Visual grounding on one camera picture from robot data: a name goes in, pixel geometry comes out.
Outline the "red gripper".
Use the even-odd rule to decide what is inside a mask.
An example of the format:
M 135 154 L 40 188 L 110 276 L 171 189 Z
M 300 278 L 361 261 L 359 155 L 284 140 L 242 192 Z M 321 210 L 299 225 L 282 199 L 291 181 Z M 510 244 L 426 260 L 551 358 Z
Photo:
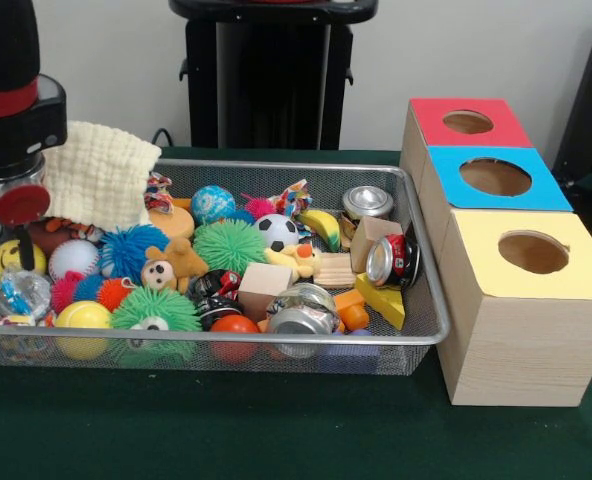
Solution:
M 0 224 L 14 228 L 18 240 L 20 264 L 33 271 L 35 256 L 31 236 L 25 225 L 40 220 L 50 206 L 50 194 L 40 184 L 17 184 L 0 193 Z

